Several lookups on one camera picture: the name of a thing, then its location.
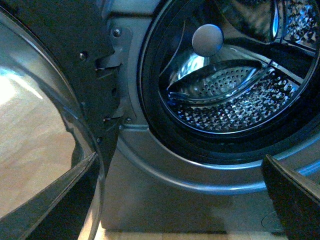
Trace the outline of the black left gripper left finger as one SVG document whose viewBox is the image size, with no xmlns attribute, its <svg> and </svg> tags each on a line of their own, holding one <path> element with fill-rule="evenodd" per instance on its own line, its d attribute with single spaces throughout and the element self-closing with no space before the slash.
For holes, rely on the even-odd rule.
<svg viewBox="0 0 320 240">
<path fill-rule="evenodd" d="M 100 174 L 97 153 L 86 157 L 34 197 L 0 219 L 2 240 L 78 238 Z"/>
</svg>

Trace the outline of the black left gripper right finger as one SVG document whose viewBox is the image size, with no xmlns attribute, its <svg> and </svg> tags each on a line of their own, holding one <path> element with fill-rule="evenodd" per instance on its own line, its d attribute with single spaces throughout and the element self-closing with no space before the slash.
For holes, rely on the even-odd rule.
<svg viewBox="0 0 320 240">
<path fill-rule="evenodd" d="M 261 171 L 289 240 L 320 238 L 320 185 L 267 154 Z"/>
</svg>

